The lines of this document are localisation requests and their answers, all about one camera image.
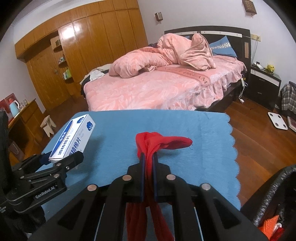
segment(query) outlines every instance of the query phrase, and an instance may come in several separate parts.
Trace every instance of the white wall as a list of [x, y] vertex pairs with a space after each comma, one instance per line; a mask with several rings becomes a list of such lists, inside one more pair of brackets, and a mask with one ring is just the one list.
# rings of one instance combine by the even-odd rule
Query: white wall
[[[155, 43], [165, 30], [202, 25], [246, 28], [261, 36], [254, 61], [275, 65], [282, 85], [296, 82], [296, 43], [279, 16], [263, 1], [253, 0], [257, 15], [245, 14], [240, 0], [138, 0], [148, 43]], [[155, 13], [162, 12], [158, 23]], [[251, 41], [252, 56], [255, 41]]]
[[33, 0], [14, 20], [14, 43], [50, 18], [72, 8], [102, 0]]
[[13, 26], [10, 26], [0, 42], [0, 100], [11, 93], [19, 102], [24, 99], [36, 102], [42, 112], [45, 111], [29, 76], [27, 66], [15, 56]]

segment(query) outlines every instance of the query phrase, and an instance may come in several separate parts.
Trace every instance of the white box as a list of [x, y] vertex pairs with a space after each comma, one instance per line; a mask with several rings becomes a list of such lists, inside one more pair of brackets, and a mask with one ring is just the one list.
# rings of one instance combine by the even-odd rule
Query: white box
[[70, 120], [55, 144], [49, 160], [56, 163], [76, 151], [83, 152], [95, 126], [89, 114]]

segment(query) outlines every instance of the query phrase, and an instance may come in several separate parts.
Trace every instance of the power strip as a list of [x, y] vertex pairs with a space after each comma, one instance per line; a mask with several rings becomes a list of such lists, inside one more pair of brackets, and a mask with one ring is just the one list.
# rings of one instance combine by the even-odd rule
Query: power strip
[[239, 94], [239, 101], [243, 104], [244, 103], [244, 100], [242, 99], [242, 93], [244, 92], [244, 89], [245, 89], [245, 87], [248, 86], [248, 84], [244, 82], [244, 79], [243, 78], [241, 78], [241, 82], [242, 82], [242, 91]]

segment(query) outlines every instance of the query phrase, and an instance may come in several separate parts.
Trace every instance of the blue pillow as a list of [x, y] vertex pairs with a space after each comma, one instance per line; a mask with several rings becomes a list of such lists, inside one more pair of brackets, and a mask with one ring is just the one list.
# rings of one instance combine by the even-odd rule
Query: blue pillow
[[213, 52], [213, 55], [224, 55], [237, 58], [237, 55], [234, 49], [231, 47], [227, 36], [224, 36], [217, 42], [209, 44], [209, 46]]

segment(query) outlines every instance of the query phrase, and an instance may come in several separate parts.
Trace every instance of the yellow plush toy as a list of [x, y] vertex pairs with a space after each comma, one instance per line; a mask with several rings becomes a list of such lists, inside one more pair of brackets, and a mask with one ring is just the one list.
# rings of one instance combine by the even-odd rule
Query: yellow plush toy
[[267, 69], [267, 70], [268, 70], [269, 72], [271, 72], [271, 73], [274, 72], [274, 66], [271, 65], [271, 64], [267, 65], [267, 67], [266, 67], [265, 69]]

